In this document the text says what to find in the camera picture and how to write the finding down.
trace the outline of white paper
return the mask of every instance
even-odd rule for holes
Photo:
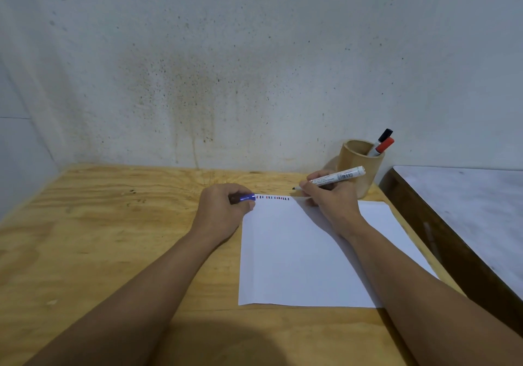
[[[243,219],[239,305],[381,307],[352,247],[319,208],[304,197],[257,196]],[[358,203],[370,225],[436,276],[386,203]]]

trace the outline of black marker cap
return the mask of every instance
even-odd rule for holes
[[[389,129],[389,128],[385,129],[383,134],[378,139],[378,142],[383,143],[386,139],[390,138],[390,135],[392,135],[392,129]]]

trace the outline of pen holder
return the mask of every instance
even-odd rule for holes
[[[365,168],[365,174],[353,179],[349,179],[356,186],[356,196],[358,199],[367,195],[367,192],[374,181],[376,173],[380,168],[385,153],[377,157],[367,157],[367,153],[372,148],[373,143],[365,140],[351,139],[346,141],[342,150],[339,152],[337,171],[342,171],[357,166]]]

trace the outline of red marker cap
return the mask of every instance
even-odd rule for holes
[[[394,143],[394,139],[393,138],[386,138],[382,144],[380,144],[378,147],[376,147],[376,151],[379,152],[380,154],[385,151],[387,148],[389,148],[389,146]]]

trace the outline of marker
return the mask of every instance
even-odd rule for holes
[[[377,156],[381,155],[381,153],[383,151],[385,151],[387,148],[389,148],[392,143],[394,143],[393,138],[385,139],[385,141],[382,144],[380,144],[374,150],[369,151],[369,153],[367,154],[367,157],[377,157]]]
[[[357,168],[350,168],[341,172],[333,173],[332,175],[327,175],[319,177],[317,179],[311,180],[311,183],[316,185],[325,185],[336,183],[342,180],[351,179],[353,177],[363,176],[365,174],[365,168],[363,166],[358,166]],[[301,187],[298,185],[292,188],[293,190],[301,190]]]
[[[229,196],[229,202],[231,203],[231,205],[240,203],[242,201],[247,201],[247,200],[256,201],[256,196],[254,194],[239,194],[239,193],[231,194]]]
[[[381,134],[381,136],[379,137],[378,141],[372,145],[372,148],[369,150],[369,152],[367,153],[368,156],[370,156],[370,152],[372,150],[374,150],[376,147],[378,147],[381,143],[383,143],[385,140],[387,140],[390,135],[392,135],[392,129],[385,129],[385,131]]]

